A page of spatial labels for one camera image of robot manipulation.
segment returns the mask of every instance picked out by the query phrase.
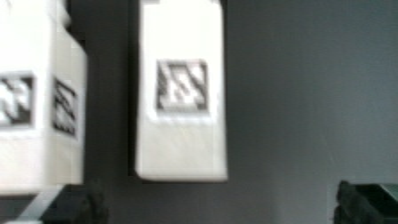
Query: black object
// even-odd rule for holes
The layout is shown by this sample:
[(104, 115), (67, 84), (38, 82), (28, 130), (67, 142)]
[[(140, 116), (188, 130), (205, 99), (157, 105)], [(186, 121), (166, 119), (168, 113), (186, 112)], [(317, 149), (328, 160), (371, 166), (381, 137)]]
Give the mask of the black object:
[(398, 185), (339, 183), (333, 224), (398, 224)]
[(22, 209), (33, 200), (35, 195), (1, 195), (0, 196), (0, 224), (6, 220), (14, 220), (19, 216)]
[(106, 224), (108, 210), (102, 201), (102, 194), (83, 186), (54, 187), (37, 195), (15, 221), (22, 223), (38, 220), (42, 224)]

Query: white block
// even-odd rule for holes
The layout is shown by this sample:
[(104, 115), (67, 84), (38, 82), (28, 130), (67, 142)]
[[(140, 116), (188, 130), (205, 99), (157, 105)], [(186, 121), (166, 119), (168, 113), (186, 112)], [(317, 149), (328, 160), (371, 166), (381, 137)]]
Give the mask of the white block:
[(221, 7), (140, 2), (136, 173), (156, 181), (223, 181)]
[(0, 195), (81, 183), (85, 53), (24, 2), (0, 4)]

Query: gray background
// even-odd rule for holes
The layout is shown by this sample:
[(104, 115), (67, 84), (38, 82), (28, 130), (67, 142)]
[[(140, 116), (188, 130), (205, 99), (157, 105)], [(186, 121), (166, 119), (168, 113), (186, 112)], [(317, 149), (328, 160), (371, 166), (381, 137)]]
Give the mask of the gray background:
[(136, 12), (136, 0), (72, 1), (110, 224), (330, 223), (339, 180), (398, 183), (398, 2), (229, 0), (225, 184), (143, 183), (129, 169)]

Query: dark gray wall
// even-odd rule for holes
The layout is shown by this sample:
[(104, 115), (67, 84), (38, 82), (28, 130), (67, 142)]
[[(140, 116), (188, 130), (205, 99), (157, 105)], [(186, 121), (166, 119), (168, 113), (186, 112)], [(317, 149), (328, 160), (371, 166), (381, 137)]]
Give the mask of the dark gray wall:
[(225, 184), (129, 175), (136, 0), (70, 8), (90, 55), (85, 179), (110, 223), (330, 223), (339, 180), (398, 182), (398, 2), (229, 1)]

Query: printed pattern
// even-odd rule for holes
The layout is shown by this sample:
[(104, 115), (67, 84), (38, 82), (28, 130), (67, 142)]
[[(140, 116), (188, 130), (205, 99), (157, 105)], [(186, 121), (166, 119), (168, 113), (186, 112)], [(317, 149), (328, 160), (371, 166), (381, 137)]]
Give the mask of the printed pattern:
[(31, 125), (31, 75), (0, 75), (0, 130)]
[(76, 136), (76, 92), (54, 79), (53, 82), (53, 128), (69, 136)]
[(207, 71), (200, 60), (157, 62), (157, 112), (207, 112)]

